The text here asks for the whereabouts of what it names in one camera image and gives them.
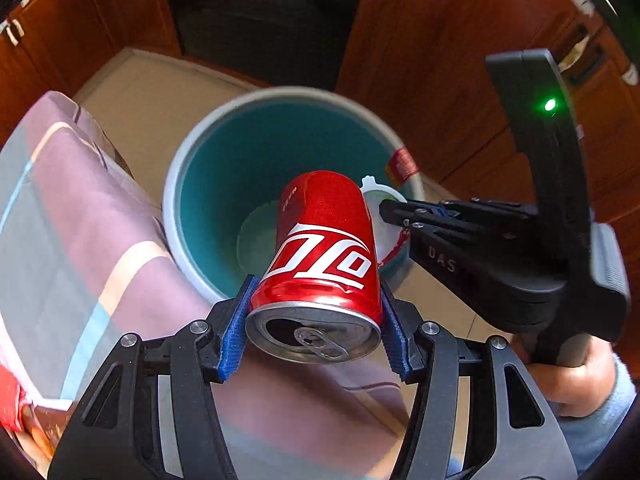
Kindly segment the right hand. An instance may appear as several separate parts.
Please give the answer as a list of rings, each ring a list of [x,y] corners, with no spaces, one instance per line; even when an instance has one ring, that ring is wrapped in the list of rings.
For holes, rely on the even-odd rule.
[[[583,418],[597,411],[614,390],[616,368],[609,342],[590,337],[585,362],[578,367],[534,363],[520,335],[511,346],[549,401],[559,404],[559,415]]]

